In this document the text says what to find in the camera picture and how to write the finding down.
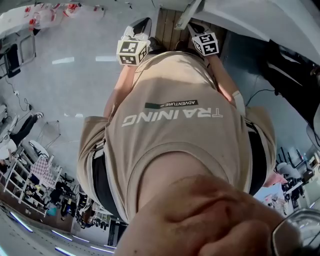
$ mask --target black chair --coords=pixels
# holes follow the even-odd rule
[[[22,43],[28,40],[29,38],[31,38],[31,42],[32,42],[32,57],[25,60],[23,51],[22,51]],[[4,58],[4,63],[1,65],[5,65],[5,70],[6,70],[6,73],[0,76],[0,79],[5,76],[8,76],[8,78],[12,78],[21,72],[20,67],[33,61],[34,58],[36,57],[35,36],[32,33],[20,41],[19,51],[20,51],[21,64],[19,63],[18,45],[16,43],[13,43],[13,44],[7,43],[3,45],[1,41],[0,50],[4,51],[0,54],[0,59],[2,57]]]

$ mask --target hand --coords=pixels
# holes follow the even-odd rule
[[[221,60],[217,54],[208,55],[208,56],[206,56],[206,58],[209,62],[220,62],[221,63]]]
[[[127,69],[129,69],[130,71],[134,71],[135,72],[139,66],[125,65],[125,67]]]
[[[214,176],[173,183],[130,222],[115,256],[267,256],[274,210]]]

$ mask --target black pants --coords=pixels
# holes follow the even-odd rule
[[[278,70],[270,68],[267,62]],[[310,75],[312,66],[302,60],[297,63],[285,59],[280,53],[279,46],[271,41],[268,44],[265,63],[261,67],[264,78],[278,93],[282,94],[313,129],[314,117],[320,104],[320,87],[316,76]]]
[[[267,159],[259,132],[252,123],[246,123],[249,131],[249,139],[252,151],[252,177],[249,194],[254,196],[264,185],[267,177]]]
[[[92,172],[94,191],[100,203],[108,212],[121,220],[109,186],[105,154],[92,159]]]
[[[27,135],[30,133],[32,127],[34,124],[37,122],[38,117],[36,115],[34,116],[29,116],[24,124],[22,125],[21,129],[18,131],[16,134],[11,134],[10,138],[13,140],[13,142],[18,146],[20,142],[27,137]]]

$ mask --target person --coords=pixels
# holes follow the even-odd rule
[[[150,41],[156,50],[123,67],[103,117],[87,117],[80,139],[82,189],[129,223],[116,255],[269,252],[282,217],[252,197],[276,165],[267,112],[237,108],[217,55],[207,68],[195,51]]]
[[[39,118],[42,118],[44,114],[42,112],[37,112],[34,115],[30,115],[22,125],[21,129],[15,134],[9,134],[4,137],[0,143],[0,170],[2,172],[7,171],[7,165],[5,160],[12,158],[12,153],[14,153],[21,141],[27,137],[31,129],[37,122]]]

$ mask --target checkered cloth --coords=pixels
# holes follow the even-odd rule
[[[31,173],[35,175],[41,184],[55,188],[54,176],[51,172],[52,164],[48,164],[47,160],[39,157],[38,160],[31,166]]]

